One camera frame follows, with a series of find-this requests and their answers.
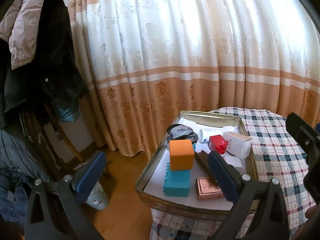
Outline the brown wooden comb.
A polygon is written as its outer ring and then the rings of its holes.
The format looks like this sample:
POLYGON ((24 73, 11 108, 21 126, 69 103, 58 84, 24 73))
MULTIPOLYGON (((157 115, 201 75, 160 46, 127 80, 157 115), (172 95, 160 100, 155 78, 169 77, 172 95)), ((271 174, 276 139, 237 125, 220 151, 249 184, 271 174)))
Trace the brown wooden comb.
POLYGON ((209 177, 210 182, 217 185, 217 181, 208 165, 208 153, 205 151, 195 152, 195 159, 200 167, 204 170, 206 175, 209 177))

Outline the white pill bottle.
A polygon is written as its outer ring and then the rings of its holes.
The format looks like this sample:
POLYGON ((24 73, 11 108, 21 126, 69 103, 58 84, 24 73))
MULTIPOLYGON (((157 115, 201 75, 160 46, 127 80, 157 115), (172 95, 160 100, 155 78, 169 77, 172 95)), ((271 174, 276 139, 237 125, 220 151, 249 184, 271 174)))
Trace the white pill bottle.
POLYGON ((224 127, 214 127, 214 128, 203 128, 200 129, 199 133, 198 133, 198 139, 199 139, 199 143, 201 144, 205 144, 209 142, 209 138, 212 136, 216 136, 216 135, 221 135, 223 136, 223 134, 225 132, 234 132, 239 134, 239 128, 238 126, 224 126, 224 127))

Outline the large teal toy brick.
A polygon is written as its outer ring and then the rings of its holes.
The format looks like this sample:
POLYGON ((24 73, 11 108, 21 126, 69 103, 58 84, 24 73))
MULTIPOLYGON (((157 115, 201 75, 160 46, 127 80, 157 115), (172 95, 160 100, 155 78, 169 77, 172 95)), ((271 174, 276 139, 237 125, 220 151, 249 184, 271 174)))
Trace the large teal toy brick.
POLYGON ((170 163, 167 163, 163 183, 164 194, 169 197, 188 197, 190 186, 190 170, 172 171, 170 163))

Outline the plastic bottle on floor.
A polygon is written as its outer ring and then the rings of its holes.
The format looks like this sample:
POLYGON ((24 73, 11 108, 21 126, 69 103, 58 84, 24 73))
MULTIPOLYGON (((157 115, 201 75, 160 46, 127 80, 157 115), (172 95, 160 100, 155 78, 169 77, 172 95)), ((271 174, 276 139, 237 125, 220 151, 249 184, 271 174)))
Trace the plastic bottle on floor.
POLYGON ((107 208, 109 198, 99 180, 93 187, 93 190, 89 194, 85 203, 96 210, 103 210, 107 208))

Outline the white paper tray liner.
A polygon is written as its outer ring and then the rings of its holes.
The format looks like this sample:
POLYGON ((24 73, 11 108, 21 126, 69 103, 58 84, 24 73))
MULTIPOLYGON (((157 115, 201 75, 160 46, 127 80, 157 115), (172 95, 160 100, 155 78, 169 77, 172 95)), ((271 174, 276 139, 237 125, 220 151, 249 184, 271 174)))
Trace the white paper tray liner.
MULTIPOLYGON (((199 121, 188 120, 184 117, 178 118, 174 124, 182 124, 191 127, 194 132, 199 132, 200 129, 209 129, 213 132, 235 132, 240 134, 240 125, 227 124, 227 119, 221 119, 222 124, 218 125, 217 118, 205 118, 204 125, 200 124, 199 121)), ((143 192, 156 197, 156 199, 164 200, 165 206, 177 204, 179 208, 192 207, 196 209, 205 209, 213 211, 229 211, 233 203, 228 202, 222 191, 217 189, 217 196, 214 195, 213 199, 198 200, 197 198, 197 178, 208 176, 205 174, 203 168, 197 163, 195 158, 193 159, 194 164, 190 170, 172 171, 170 170, 170 154, 166 146, 160 147, 160 161, 156 165, 156 169, 152 176, 148 180, 148 183, 144 187, 143 192)))

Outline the orange cube block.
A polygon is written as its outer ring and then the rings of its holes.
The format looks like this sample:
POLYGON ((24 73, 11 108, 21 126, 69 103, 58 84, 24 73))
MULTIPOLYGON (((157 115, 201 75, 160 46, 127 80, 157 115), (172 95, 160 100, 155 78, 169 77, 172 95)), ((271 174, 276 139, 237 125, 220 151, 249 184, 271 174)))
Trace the orange cube block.
POLYGON ((182 171, 193 168, 195 152, 191 140, 171 140, 169 142, 170 170, 182 171))

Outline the gold metal tin tray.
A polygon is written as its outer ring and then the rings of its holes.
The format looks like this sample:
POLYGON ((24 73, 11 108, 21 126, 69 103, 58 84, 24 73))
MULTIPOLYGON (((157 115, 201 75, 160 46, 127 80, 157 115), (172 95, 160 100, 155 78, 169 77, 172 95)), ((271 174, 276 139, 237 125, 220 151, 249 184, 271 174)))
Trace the gold metal tin tray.
MULTIPOLYGON (((238 127, 240 134, 247 135, 246 127, 239 116, 213 112, 180 111, 173 123, 183 123, 187 120, 219 129, 225 126, 238 127)), ((205 177, 206 173, 196 161, 194 161, 193 169, 190 172, 191 184, 188 197, 169 197, 164 194, 165 170, 169 162, 169 152, 164 146, 166 138, 167 134, 164 135, 160 145, 135 182, 135 189, 141 202, 153 209, 177 216, 213 221, 224 220, 233 203, 228 202, 225 198, 198 200, 196 178, 205 177)))

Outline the dark hanging jacket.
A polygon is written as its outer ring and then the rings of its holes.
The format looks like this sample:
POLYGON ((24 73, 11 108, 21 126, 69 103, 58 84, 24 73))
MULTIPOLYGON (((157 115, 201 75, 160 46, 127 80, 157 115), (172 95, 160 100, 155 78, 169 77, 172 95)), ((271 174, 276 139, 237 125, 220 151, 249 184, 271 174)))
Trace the dark hanging jacket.
POLYGON ((51 111, 59 121, 74 121, 79 100, 88 93, 75 62, 71 23, 63 0, 44 0, 34 59, 15 70, 8 43, 1 39, 1 128, 15 112, 51 111))

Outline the grey quilted coat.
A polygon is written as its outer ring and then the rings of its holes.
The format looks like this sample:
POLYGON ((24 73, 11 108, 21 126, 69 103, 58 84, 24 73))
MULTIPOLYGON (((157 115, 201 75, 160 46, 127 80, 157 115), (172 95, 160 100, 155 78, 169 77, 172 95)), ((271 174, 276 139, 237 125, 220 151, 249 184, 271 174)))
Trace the grey quilted coat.
POLYGON ((35 56, 44 0, 15 0, 1 21, 1 39, 8 43, 13 70, 35 56))

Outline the cream and orange curtain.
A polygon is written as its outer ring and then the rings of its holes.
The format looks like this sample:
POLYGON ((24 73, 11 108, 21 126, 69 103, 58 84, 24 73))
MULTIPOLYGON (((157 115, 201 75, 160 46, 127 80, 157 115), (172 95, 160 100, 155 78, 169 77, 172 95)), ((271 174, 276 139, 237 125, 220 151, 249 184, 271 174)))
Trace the cream and orange curtain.
POLYGON ((319 122, 319 32, 299 0, 69 0, 98 146, 151 157, 182 110, 319 122))

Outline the red ice-cream toy brick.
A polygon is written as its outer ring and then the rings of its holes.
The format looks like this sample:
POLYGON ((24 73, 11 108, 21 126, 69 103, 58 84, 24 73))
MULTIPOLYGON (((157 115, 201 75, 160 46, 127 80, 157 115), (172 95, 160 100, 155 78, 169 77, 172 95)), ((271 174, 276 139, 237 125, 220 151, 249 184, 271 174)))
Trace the red ice-cream toy brick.
POLYGON ((208 148, 211 151, 216 151, 219 154, 225 154, 228 141, 225 140, 221 135, 214 135, 209 137, 208 148))

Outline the plaid tablecloth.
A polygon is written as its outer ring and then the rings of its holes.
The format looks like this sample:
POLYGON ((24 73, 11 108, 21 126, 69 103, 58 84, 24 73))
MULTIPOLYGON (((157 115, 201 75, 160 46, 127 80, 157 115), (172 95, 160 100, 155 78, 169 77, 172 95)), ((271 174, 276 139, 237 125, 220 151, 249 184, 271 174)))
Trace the plaid tablecloth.
MULTIPOLYGON (((238 116, 252 138, 252 148, 260 181, 277 178, 285 197, 290 234, 305 223, 305 212, 315 202, 303 185, 308 172, 306 154, 287 133, 285 117, 268 110, 223 107, 215 113, 238 116)), ((153 209, 150 239, 207 239, 221 225, 175 216, 153 209)))

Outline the copper rectangular tin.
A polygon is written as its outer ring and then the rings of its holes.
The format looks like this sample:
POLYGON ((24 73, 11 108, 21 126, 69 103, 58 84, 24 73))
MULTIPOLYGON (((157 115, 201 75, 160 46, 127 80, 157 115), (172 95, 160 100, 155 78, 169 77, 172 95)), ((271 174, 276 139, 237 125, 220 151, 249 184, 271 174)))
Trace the copper rectangular tin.
POLYGON ((196 189, 198 200, 210 200, 223 198, 223 192, 216 182, 212 182, 209 177, 196 178, 196 189))

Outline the tall beige patterned box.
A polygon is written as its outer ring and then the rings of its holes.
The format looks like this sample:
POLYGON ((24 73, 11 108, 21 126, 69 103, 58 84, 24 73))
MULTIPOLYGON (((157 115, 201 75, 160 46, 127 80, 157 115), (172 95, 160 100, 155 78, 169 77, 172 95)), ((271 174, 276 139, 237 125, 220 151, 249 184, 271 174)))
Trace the tall beige patterned box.
POLYGON ((227 141, 226 151, 239 159, 246 159, 252 145, 252 138, 246 135, 225 132, 222 136, 227 141))

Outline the grey patterned cloth pouch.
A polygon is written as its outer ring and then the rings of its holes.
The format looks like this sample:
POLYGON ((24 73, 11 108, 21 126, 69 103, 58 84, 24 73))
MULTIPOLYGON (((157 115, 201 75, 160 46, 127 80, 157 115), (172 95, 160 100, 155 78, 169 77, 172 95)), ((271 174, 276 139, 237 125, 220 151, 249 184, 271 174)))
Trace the grey patterned cloth pouch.
POLYGON ((164 146, 169 149, 169 142, 171 140, 184 140, 189 139, 192 144, 196 144, 198 142, 198 135, 194 132, 194 130, 183 124, 173 124, 167 128, 167 138, 164 142, 164 146))

